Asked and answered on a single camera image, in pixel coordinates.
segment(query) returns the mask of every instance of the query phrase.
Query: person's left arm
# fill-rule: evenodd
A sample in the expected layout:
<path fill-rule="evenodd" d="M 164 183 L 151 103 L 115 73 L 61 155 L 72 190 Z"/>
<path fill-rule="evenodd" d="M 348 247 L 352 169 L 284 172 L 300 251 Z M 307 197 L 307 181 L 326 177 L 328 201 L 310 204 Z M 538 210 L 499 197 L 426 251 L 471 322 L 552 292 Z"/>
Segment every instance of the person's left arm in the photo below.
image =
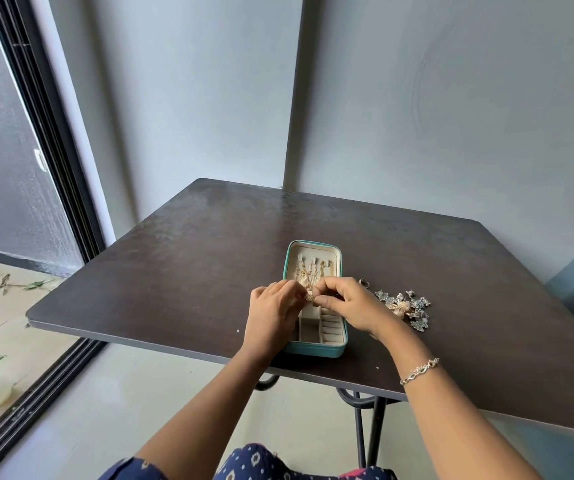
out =
<path fill-rule="evenodd" d="M 213 478 L 258 379 L 289 340 L 305 294 L 293 280 L 253 290 L 241 349 L 136 457 L 169 480 Z"/>

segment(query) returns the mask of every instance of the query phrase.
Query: jewelry box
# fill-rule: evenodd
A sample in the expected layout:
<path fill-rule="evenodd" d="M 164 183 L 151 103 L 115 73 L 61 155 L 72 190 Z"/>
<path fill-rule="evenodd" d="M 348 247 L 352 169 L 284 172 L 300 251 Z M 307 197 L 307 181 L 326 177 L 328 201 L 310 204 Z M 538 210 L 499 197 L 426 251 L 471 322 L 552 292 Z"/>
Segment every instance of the jewelry box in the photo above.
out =
<path fill-rule="evenodd" d="M 339 357 L 347 345 L 347 323 L 331 310 L 314 306 L 312 289 L 324 276 L 342 276 L 342 253 L 331 244 L 292 241 L 287 249 L 283 279 L 307 288 L 307 305 L 298 315 L 291 340 L 284 351 L 300 355 Z"/>

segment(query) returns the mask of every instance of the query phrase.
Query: person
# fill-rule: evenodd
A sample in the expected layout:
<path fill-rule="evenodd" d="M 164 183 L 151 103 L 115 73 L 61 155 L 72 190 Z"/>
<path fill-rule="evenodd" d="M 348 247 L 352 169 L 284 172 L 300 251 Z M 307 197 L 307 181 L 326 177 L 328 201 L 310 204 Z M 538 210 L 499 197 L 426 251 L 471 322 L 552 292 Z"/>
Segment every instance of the person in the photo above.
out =
<path fill-rule="evenodd" d="M 101 479 L 303 477 L 258 444 L 236 449 L 220 468 L 219 461 L 254 386 L 289 340 L 306 293 L 293 280 L 254 289 L 238 353 L 135 457 L 118 462 Z M 315 305 L 344 316 L 382 342 L 401 378 L 434 359 L 416 333 L 353 278 L 325 276 L 315 284 L 313 296 Z M 440 480 L 540 478 L 440 365 L 408 381 L 404 390 Z M 351 480 L 388 477 L 395 479 L 393 472 L 378 467 L 351 473 Z"/>

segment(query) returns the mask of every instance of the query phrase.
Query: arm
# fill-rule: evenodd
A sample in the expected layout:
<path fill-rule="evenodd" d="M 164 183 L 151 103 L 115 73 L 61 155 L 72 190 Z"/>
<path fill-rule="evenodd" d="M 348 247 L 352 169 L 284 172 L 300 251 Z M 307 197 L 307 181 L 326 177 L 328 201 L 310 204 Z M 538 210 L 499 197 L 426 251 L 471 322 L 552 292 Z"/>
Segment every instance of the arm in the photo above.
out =
<path fill-rule="evenodd" d="M 305 294 L 287 280 L 253 290 L 242 348 L 136 456 L 169 480 L 211 479 L 254 386 L 289 340 Z"/>
<path fill-rule="evenodd" d="M 339 293 L 344 301 L 331 293 Z M 343 315 L 389 350 L 401 378 L 435 358 L 406 323 L 353 278 L 323 278 L 315 303 Z M 538 480 L 540 476 L 438 366 L 404 386 L 441 480 Z"/>

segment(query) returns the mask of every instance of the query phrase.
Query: tabletop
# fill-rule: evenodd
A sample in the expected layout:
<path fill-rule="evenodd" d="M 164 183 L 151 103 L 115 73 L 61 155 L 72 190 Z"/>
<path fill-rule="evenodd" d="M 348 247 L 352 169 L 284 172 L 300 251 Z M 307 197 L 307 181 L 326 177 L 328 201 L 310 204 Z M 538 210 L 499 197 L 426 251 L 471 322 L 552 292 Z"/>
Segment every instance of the tabletop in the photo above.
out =
<path fill-rule="evenodd" d="M 429 299 L 420 338 L 490 416 L 574 435 L 574 316 L 479 222 L 199 179 L 27 312 L 31 325 L 225 363 L 250 291 L 287 246 L 342 251 L 345 276 Z M 340 358 L 288 355 L 272 373 L 405 399 L 387 350 L 349 327 Z"/>

